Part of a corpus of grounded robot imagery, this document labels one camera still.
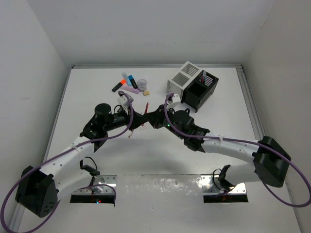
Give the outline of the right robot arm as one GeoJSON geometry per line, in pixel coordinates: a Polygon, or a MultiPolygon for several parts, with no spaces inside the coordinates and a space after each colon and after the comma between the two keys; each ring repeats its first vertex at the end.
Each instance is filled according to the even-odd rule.
{"type": "Polygon", "coordinates": [[[269,186],[281,188],[291,160],[287,152],[271,137],[249,143],[220,139],[208,129],[197,126],[189,109],[168,112],[161,105],[157,110],[145,114],[156,129],[165,127],[184,141],[193,151],[216,153],[242,160],[242,165],[225,165],[221,168],[216,185],[228,190],[240,183],[261,181],[269,186]]]}

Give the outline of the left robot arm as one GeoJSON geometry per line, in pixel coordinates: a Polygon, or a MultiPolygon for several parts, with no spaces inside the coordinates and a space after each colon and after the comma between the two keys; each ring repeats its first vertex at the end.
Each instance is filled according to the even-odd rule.
{"type": "Polygon", "coordinates": [[[83,165],[82,160],[110,139],[109,131],[123,126],[133,130],[149,119],[147,113],[137,113],[128,104],[120,105],[115,113],[109,104],[98,104],[93,117],[71,146],[38,167],[24,169],[16,202],[40,218],[47,216],[64,196],[87,186],[93,176],[99,175],[98,170],[83,165]]]}

